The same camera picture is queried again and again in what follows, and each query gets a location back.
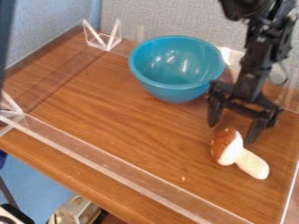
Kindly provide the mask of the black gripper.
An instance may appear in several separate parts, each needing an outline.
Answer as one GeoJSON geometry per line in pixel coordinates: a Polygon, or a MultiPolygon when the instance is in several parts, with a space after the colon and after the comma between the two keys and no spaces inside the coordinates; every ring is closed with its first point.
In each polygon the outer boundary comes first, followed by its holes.
{"type": "Polygon", "coordinates": [[[233,94],[233,84],[216,80],[209,83],[208,90],[208,125],[210,127],[217,124],[224,108],[236,110],[254,119],[246,132],[245,145],[250,145],[257,140],[264,128],[276,126],[282,112],[282,108],[273,104],[262,93],[258,93],[256,99],[249,101],[233,94]]]}

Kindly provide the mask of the dark robot arm link foreground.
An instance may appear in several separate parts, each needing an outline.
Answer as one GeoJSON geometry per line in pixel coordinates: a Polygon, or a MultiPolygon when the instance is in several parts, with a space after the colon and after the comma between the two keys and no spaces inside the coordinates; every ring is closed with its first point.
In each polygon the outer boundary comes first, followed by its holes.
{"type": "Polygon", "coordinates": [[[0,88],[5,80],[5,61],[14,16],[14,0],[0,0],[0,88]]]}

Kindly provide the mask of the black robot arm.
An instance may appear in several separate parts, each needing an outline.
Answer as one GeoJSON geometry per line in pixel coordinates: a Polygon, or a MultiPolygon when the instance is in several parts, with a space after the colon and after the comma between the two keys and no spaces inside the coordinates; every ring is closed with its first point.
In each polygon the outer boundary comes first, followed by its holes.
{"type": "Polygon", "coordinates": [[[222,109],[252,118],[245,144],[252,144],[261,131],[276,125],[282,109],[262,95],[272,65],[282,61],[292,49],[290,37],[297,16],[296,0],[218,0],[225,18],[246,20],[245,53],[233,84],[214,80],[208,91],[208,125],[214,126],[222,109]]]}

